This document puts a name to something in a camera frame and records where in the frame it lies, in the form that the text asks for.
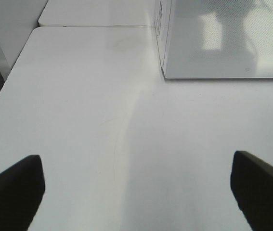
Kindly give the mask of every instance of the white table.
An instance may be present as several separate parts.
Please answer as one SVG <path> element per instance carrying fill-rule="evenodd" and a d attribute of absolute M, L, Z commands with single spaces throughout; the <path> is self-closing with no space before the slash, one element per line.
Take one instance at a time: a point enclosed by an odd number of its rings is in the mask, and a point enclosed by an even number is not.
<path fill-rule="evenodd" d="M 0 93 L 0 172 L 43 162 L 29 230 L 251 230 L 232 159 L 273 165 L 273 81 L 165 82 L 151 30 L 31 34 Z"/>
<path fill-rule="evenodd" d="M 41 26 L 153 26 L 154 0 L 49 0 Z"/>

